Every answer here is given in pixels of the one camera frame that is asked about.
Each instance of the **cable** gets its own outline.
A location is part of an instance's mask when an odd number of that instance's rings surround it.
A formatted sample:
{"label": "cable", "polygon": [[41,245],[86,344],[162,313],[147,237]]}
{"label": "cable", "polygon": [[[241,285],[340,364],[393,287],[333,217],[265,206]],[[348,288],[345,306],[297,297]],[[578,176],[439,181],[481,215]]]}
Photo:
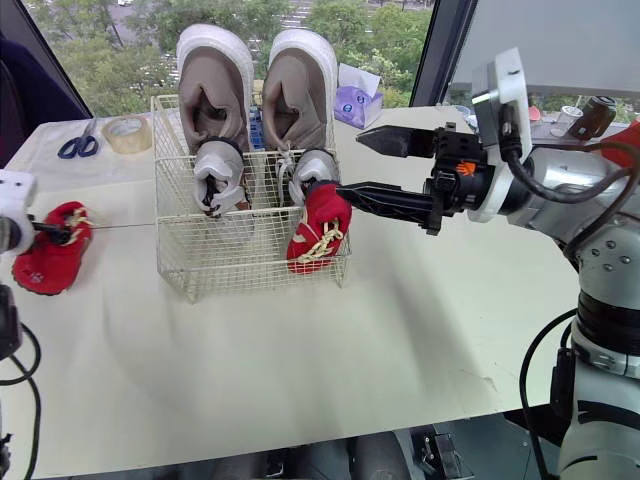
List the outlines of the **cable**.
{"label": "cable", "polygon": [[538,432],[533,425],[533,417],[531,414],[531,407],[529,406],[529,400],[527,398],[527,374],[529,372],[529,365],[531,364],[531,359],[533,358],[533,354],[536,349],[547,336],[547,334],[553,330],[555,327],[560,325],[565,320],[573,317],[577,312],[576,308],[569,310],[566,313],[563,313],[559,317],[553,319],[550,323],[548,323],[541,331],[536,335],[536,338],[533,339],[531,345],[527,349],[527,352],[524,355],[524,360],[522,360],[522,368],[520,369],[520,401],[522,402],[522,412],[524,414],[524,420],[527,424],[527,429],[529,430],[529,436],[531,437],[531,448],[533,449],[533,453],[536,458],[536,463],[538,464],[538,471],[540,472],[540,477],[542,480],[548,480],[550,478],[554,478],[549,474],[549,470],[547,470],[547,464],[544,461],[544,455],[542,453],[542,447],[540,445],[540,437]]}
{"label": "cable", "polygon": [[31,387],[31,391],[33,392],[33,399],[35,401],[35,416],[33,418],[33,438],[31,440],[31,456],[29,457],[29,467],[27,469],[27,473],[25,474],[25,479],[30,480],[33,477],[33,472],[36,469],[36,462],[38,461],[38,448],[40,446],[40,419],[42,417],[42,400],[40,399],[40,392],[38,391],[38,386],[36,382],[31,378],[27,369],[22,365],[20,360],[18,360],[14,355],[9,357],[13,363],[15,363],[16,367],[22,372],[22,374],[26,377],[27,382],[29,382],[29,386]]}
{"label": "cable", "polygon": [[26,333],[27,337],[33,343],[33,349],[35,351],[35,358],[33,360],[32,367],[27,370],[22,362],[16,358],[15,355],[10,355],[9,359],[18,367],[20,373],[22,373],[21,377],[14,378],[11,380],[0,380],[0,386],[10,386],[17,385],[18,383],[27,381],[29,382],[29,386],[31,387],[31,391],[33,392],[33,398],[35,401],[35,416],[33,419],[33,439],[31,441],[31,455],[29,457],[29,467],[27,468],[27,473],[25,475],[25,479],[30,479],[33,476],[33,472],[36,468],[36,462],[38,460],[38,449],[40,446],[40,420],[42,417],[42,400],[40,398],[40,392],[38,391],[38,386],[36,385],[35,380],[33,380],[33,374],[38,369],[40,365],[40,360],[42,359],[42,350],[40,348],[40,342],[36,338],[35,334],[27,327],[24,323],[21,324],[22,329]]}
{"label": "cable", "polygon": [[631,170],[631,176],[629,180],[627,180],[627,184],[625,185],[620,195],[607,207],[607,209],[600,214],[598,218],[596,218],[592,223],[589,224],[582,232],[576,235],[565,247],[564,256],[569,260],[575,261],[576,252],[587,240],[589,240],[593,235],[595,235],[598,230],[600,230],[603,226],[605,226],[609,221],[618,213],[619,210],[627,203],[627,201],[631,198],[633,193],[635,192],[636,187],[638,186],[638,181],[640,181],[640,150],[631,145],[627,145],[626,143],[620,142],[606,142],[606,143],[595,143],[593,145],[587,145],[584,151],[589,152],[593,150],[600,150],[602,148],[618,148],[620,150],[624,150],[629,153],[633,157],[633,167]]}
{"label": "cable", "polygon": [[33,360],[33,366],[27,371],[25,370],[24,375],[18,378],[13,378],[11,380],[0,380],[0,387],[7,387],[9,385],[17,385],[18,383],[24,382],[31,378],[31,376],[36,372],[38,366],[40,366],[40,360],[42,359],[42,350],[40,349],[40,343],[38,339],[34,335],[34,333],[27,327],[24,323],[22,324],[22,329],[24,333],[27,334],[31,343],[33,343],[33,349],[35,351],[35,358]]}
{"label": "cable", "polygon": [[592,198],[597,197],[602,192],[604,192],[607,188],[611,186],[614,182],[620,180],[622,177],[626,177],[631,173],[631,169],[629,168],[621,168],[616,170],[615,172],[610,173],[602,180],[600,180],[595,185],[587,188],[586,190],[582,190],[580,192],[567,193],[567,192],[559,192],[557,190],[553,190],[549,187],[545,187],[543,184],[538,182],[535,178],[533,178],[529,172],[527,172],[526,168],[522,163],[520,163],[520,154],[516,151],[511,150],[507,151],[508,157],[506,159],[507,165],[509,165],[509,170],[513,176],[518,179],[521,183],[524,184],[527,189],[539,196],[544,198],[545,200],[549,200],[550,202],[556,203],[568,203],[568,204],[576,204],[586,202],[591,200]]}
{"label": "cable", "polygon": [[562,337],[560,338],[560,346],[562,348],[567,348],[569,344],[569,336],[571,335],[571,324],[567,325],[567,328],[562,332]]}
{"label": "cable", "polygon": [[550,188],[545,187],[537,180],[535,180],[526,171],[525,167],[520,163],[520,156],[522,154],[520,146],[520,138],[517,135],[517,130],[514,130],[509,138],[506,138],[501,143],[501,156],[504,161],[509,165],[509,169],[513,173],[513,176],[521,181],[525,187],[527,187],[532,193],[545,198],[546,200],[560,202],[560,203],[579,203],[581,201],[590,200],[594,196],[602,193],[606,190],[614,181],[619,180],[623,176],[629,175],[627,183],[620,192],[620,195],[607,207],[598,218],[596,218],[591,224],[589,224],[582,232],[576,235],[569,243],[567,243],[564,249],[564,256],[573,264],[576,263],[576,252],[587,240],[595,235],[603,226],[622,209],[627,201],[634,194],[635,189],[640,181],[640,150],[621,142],[601,142],[593,143],[591,145],[574,146],[574,145],[540,145],[545,148],[553,148],[556,150],[575,150],[581,152],[594,152],[596,150],[603,150],[606,148],[623,150],[629,153],[632,157],[631,168],[622,168],[616,170],[614,173],[606,176],[598,183],[583,190],[579,193],[563,193],[557,192]]}

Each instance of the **tape roll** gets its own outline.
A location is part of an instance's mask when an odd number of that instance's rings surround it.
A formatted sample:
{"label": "tape roll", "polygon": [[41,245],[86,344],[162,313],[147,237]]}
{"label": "tape roll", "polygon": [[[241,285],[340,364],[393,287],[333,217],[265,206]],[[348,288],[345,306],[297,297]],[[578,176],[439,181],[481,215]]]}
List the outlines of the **tape roll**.
{"label": "tape roll", "polygon": [[151,148],[151,129],[140,115],[114,118],[102,127],[102,135],[116,153],[138,153]]}

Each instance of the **white shoelace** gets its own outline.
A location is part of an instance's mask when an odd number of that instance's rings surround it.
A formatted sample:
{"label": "white shoelace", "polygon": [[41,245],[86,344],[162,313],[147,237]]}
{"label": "white shoelace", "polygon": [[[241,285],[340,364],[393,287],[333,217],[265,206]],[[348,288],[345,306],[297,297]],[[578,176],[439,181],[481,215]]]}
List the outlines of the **white shoelace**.
{"label": "white shoelace", "polygon": [[73,215],[66,220],[65,224],[67,227],[71,227],[72,232],[71,232],[71,238],[67,243],[64,244],[65,247],[67,245],[71,245],[72,243],[75,243],[75,241],[78,240],[78,236],[80,235],[80,230],[76,229],[76,227],[81,223],[86,223],[87,225],[93,225],[93,223],[91,223],[91,221],[87,217],[87,209],[85,207],[76,208],[73,211]]}
{"label": "white shoelace", "polygon": [[[333,225],[332,229],[329,229],[329,223]],[[344,233],[339,230],[340,223],[337,218],[329,223],[324,224],[324,234],[320,241],[311,247],[307,253],[300,255],[296,261],[299,263],[309,263],[333,252],[333,248],[328,248],[329,243],[334,240],[342,240],[344,238]]]}
{"label": "white shoelace", "polygon": [[282,150],[278,148],[280,158],[276,160],[276,177],[278,182],[278,197],[280,198],[280,206],[284,207],[284,176],[288,173],[290,177],[293,177],[295,170],[295,164],[293,158],[291,158],[291,144],[287,142],[287,149]]}

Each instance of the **white tablecloth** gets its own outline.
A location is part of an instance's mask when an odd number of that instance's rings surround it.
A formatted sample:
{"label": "white tablecloth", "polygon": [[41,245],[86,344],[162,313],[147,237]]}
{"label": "white tablecloth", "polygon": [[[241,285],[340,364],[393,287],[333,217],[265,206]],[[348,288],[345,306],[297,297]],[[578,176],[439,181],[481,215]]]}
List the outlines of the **white tablecloth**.
{"label": "white tablecloth", "polygon": [[[446,121],[463,124],[453,108],[416,108],[387,110],[376,125],[436,128]],[[327,283],[189,305],[156,273],[150,158],[131,173],[122,165],[133,159],[105,157],[123,175],[96,177],[96,186],[84,189],[74,189],[62,161],[45,167],[33,158],[59,148],[49,139],[81,129],[40,127],[10,165],[39,176],[45,191],[33,208],[38,215],[75,199],[109,227],[95,231],[75,284],[56,297],[16,286],[10,260],[3,262],[2,279],[43,348],[35,375],[43,397],[38,477],[215,458],[519,408],[526,347],[576,304],[576,276],[555,245],[504,218],[445,218],[433,238],[413,224],[356,212],[344,288]],[[421,189],[431,160],[384,158],[357,144],[357,132],[336,125],[345,183]],[[146,180],[130,181],[138,176]],[[548,401],[558,337],[534,358],[532,403]],[[29,363],[30,355],[25,343],[18,356]],[[9,362],[0,364],[1,377],[15,373]],[[33,400],[26,384],[2,388],[0,397],[3,429],[15,434],[7,478],[21,478]]]}

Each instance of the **white wire basket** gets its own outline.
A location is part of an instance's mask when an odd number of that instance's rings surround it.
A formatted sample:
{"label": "white wire basket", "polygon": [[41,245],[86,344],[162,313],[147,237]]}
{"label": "white wire basket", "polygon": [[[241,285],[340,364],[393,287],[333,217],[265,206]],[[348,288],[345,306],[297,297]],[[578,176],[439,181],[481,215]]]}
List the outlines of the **white wire basket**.
{"label": "white wire basket", "polygon": [[[250,210],[206,216],[193,198],[195,157],[188,155],[177,95],[151,100],[156,170],[158,272],[194,302],[208,293],[240,293],[263,288],[332,280],[342,286],[350,256],[348,235],[322,268],[300,274],[286,260],[289,240],[302,208],[280,207],[274,165],[279,152],[244,154],[243,187]],[[294,162],[302,151],[292,151]],[[296,264],[297,271],[304,269]]]}

